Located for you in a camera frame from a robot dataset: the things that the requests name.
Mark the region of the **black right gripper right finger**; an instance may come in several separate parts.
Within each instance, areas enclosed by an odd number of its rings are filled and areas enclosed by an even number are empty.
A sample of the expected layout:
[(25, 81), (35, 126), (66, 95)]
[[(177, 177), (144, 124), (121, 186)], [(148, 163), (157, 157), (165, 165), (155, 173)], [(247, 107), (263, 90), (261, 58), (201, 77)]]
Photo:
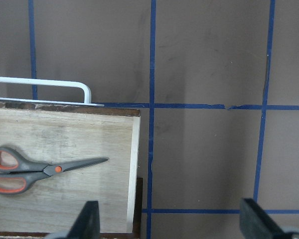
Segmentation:
[(239, 227), (246, 239), (299, 239), (299, 231), (284, 231), (251, 198), (240, 201)]

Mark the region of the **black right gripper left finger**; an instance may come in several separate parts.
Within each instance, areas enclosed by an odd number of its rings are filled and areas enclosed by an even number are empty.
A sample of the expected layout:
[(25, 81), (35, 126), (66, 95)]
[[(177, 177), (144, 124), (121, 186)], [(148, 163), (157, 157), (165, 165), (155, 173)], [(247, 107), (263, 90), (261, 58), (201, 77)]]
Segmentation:
[(47, 239), (99, 239), (100, 215), (98, 201), (87, 201), (68, 231), (51, 233)]

